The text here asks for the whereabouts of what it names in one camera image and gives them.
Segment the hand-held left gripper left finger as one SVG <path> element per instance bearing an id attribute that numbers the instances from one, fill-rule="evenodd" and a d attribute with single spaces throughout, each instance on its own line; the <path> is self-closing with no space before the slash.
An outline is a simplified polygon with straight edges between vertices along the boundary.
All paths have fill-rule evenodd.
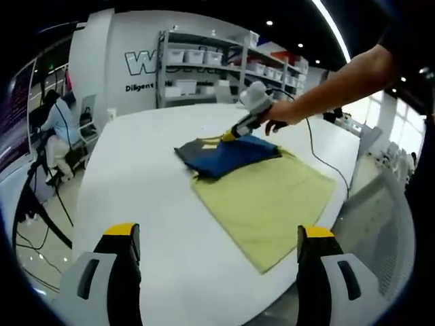
<path id="1" fill-rule="evenodd" d="M 107 229 L 60 279 L 59 319 L 65 325 L 141 325 L 139 224 Z"/>

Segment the person's right hand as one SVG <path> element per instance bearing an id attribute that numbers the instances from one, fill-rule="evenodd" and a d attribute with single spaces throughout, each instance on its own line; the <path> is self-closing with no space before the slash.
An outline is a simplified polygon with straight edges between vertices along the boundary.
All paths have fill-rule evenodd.
<path id="1" fill-rule="evenodd" d="M 297 124 L 302 119 L 296 101 L 278 101 L 262 115 L 260 123 L 266 124 L 264 132 L 266 136 L 269 136 L 271 132 Z"/>

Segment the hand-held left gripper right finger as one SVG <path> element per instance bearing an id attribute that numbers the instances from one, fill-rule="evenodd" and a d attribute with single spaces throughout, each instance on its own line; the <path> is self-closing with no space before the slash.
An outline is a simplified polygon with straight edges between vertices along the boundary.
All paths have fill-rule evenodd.
<path id="1" fill-rule="evenodd" d="M 376 276 L 334 234 L 298 227 L 298 325 L 373 325 L 379 317 Z"/>

